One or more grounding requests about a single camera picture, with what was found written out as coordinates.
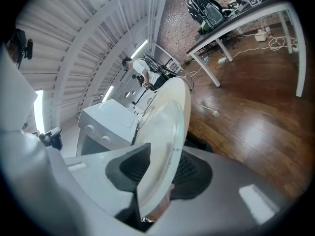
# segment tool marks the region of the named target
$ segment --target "brick wall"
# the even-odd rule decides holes
[[[216,0],[222,6],[227,6],[231,0]],[[248,32],[261,27],[266,21],[268,25],[279,23],[278,15],[271,14],[240,27],[242,32]],[[181,64],[186,59],[186,51],[193,46],[199,23],[194,21],[183,0],[166,0],[157,43],[170,53]],[[164,59],[160,51],[156,51],[158,59]]]

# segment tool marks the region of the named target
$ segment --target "desk leg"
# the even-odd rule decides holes
[[[280,21],[281,21],[281,24],[282,24],[282,28],[283,28],[284,33],[285,33],[286,42],[287,42],[287,45],[288,45],[287,48],[288,48],[288,50],[289,50],[289,53],[291,54],[291,53],[292,53],[291,38],[290,38],[289,30],[288,30],[287,25],[286,25],[285,20],[284,20],[283,12],[282,12],[282,11],[279,11],[279,12],[278,12],[278,16],[279,16],[279,18],[280,18]]]
[[[191,54],[191,56],[197,61],[197,63],[205,70],[205,72],[209,75],[211,80],[216,84],[217,87],[220,86],[220,82],[214,75],[214,73],[210,70],[210,68],[207,67],[207,65],[202,61],[202,59],[196,54]]]
[[[231,56],[231,54],[228,52],[228,50],[225,48],[225,46],[223,45],[222,41],[219,40],[218,38],[216,39],[216,42],[218,43],[218,45],[220,45],[221,49],[224,51],[225,55],[227,56],[229,61],[233,61],[233,58]]]
[[[296,96],[301,97],[306,75],[306,46],[300,19],[292,5],[288,8],[291,15],[297,43],[299,45],[299,77],[297,80]]]

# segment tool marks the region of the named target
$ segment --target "wooden floor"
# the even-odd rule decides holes
[[[273,33],[284,35],[282,29]],[[250,36],[228,49],[233,56],[265,46],[267,42],[257,43]],[[213,116],[192,100],[189,131],[208,141],[214,153],[241,161],[288,197],[298,197],[307,188],[315,162],[314,62],[307,60],[304,92],[298,98],[297,54],[289,55],[286,48],[249,51],[218,65],[220,58],[210,55],[207,65],[221,87],[214,86],[202,69],[192,78],[197,102],[220,115]],[[185,72],[199,68],[194,61]]]

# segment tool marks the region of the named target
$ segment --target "ceiling light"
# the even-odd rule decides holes
[[[105,94],[105,96],[104,96],[102,102],[104,102],[104,101],[107,100],[107,98],[108,98],[108,96],[110,95],[110,92],[113,90],[113,88],[114,88],[113,86],[110,86],[110,87],[109,87],[109,89],[108,89],[107,93]]]
[[[142,47],[146,45],[146,43],[148,43],[148,40],[144,41],[143,44],[140,45],[139,48],[131,55],[132,59],[137,55],[137,53],[142,49]]]
[[[36,91],[35,93],[37,94],[37,98],[34,102],[34,117],[35,117],[36,129],[41,134],[45,134],[44,120],[43,120],[43,90]]]

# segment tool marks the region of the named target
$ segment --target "bottle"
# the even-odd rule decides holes
[[[270,36],[271,35],[271,30],[270,30],[269,25],[267,24],[266,21],[264,21],[263,25],[264,25],[264,28],[265,28],[265,32],[267,32],[268,36]]]

